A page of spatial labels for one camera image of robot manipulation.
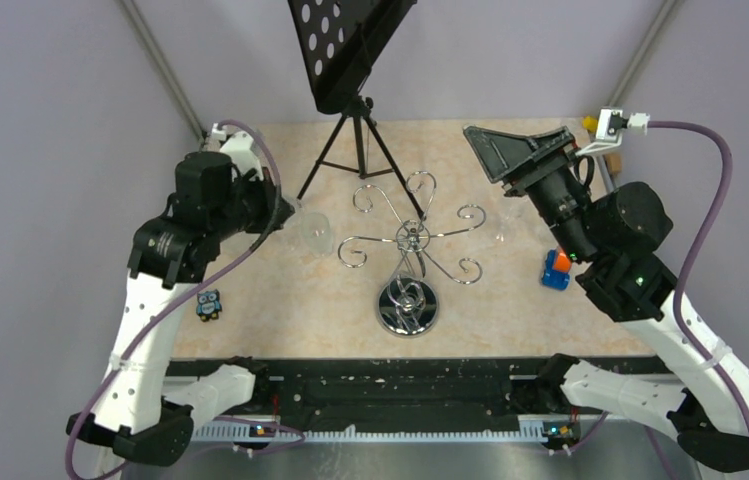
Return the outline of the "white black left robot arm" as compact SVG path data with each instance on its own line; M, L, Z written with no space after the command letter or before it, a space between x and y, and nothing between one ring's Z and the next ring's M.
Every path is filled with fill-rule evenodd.
M248 368L226 364L185 388L165 394L185 304L216 281L208 267L221 244L237 234L253 242L252 256L281 229L293 208L269 152L187 154L174 170L163 211L134 233L126 297L104 376L86 405L66 424L63 465L77 478L79 444L104 448L123 464L167 467L187 449L196 429L240 406L258 413L270 386Z

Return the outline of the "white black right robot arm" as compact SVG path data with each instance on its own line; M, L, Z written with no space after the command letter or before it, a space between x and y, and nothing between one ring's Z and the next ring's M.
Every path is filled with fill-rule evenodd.
M593 199L576 173L582 159L617 148L641 116L605 122L578 148L566 128L527 136L466 127L487 176L509 197L526 197L570 260L577 283L613 322L648 345L676 376L647 382L565 354L539 370L536 397L550 412L593 408L624 416L674 440L698 463L749 470L749 368L698 314L684 280L658 257L672 229L660 197L643 182Z

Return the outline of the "clear wine glass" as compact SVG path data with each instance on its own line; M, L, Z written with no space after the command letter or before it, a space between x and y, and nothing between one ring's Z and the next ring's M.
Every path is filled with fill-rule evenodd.
M518 202L508 201L497 209L494 227L494 240L505 243L511 239L521 217L521 207Z
M302 210L295 232L296 240L305 253L326 257L333 252L334 232L329 218L322 212Z

